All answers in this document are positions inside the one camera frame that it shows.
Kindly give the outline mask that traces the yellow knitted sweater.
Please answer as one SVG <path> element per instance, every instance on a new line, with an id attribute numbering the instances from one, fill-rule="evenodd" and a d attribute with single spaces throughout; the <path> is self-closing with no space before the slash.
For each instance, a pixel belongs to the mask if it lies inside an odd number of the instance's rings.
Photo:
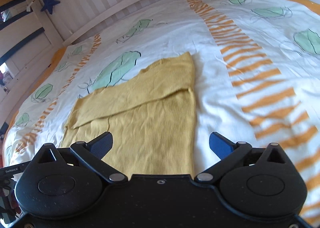
<path id="1" fill-rule="evenodd" d="M 191 54 L 160 59 L 125 83 L 76 101 L 61 145 L 91 141 L 104 132 L 113 147 L 103 161 L 134 174 L 193 174 L 196 98 Z"/>

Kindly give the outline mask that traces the white patterned duvet cover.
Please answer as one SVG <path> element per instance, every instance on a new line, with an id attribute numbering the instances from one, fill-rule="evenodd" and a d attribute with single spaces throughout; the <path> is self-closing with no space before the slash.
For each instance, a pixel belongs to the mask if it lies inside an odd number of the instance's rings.
<path id="1" fill-rule="evenodd" d="M 24 101 L 5 166 L 51 142 L 105 131 L 104 162 L 133 174 L 195 175 L 218 162 L 218 132 L 279 143 L 306 183 L 302 217 L 319 225 L 319 4 L 180 0 L 131 15 L 71 45 Z"/>

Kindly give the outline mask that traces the blue star decoration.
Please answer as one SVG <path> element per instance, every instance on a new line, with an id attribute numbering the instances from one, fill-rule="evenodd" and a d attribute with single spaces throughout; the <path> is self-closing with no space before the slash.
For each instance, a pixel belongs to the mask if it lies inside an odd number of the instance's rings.
<path id="1" fill-rule="evenodd" d="M 59 0 L 42 0 L 43 6 L 41 12 L 47 11 L 50 15 L 53 14 L 53 7 L 60 3 Z"/>

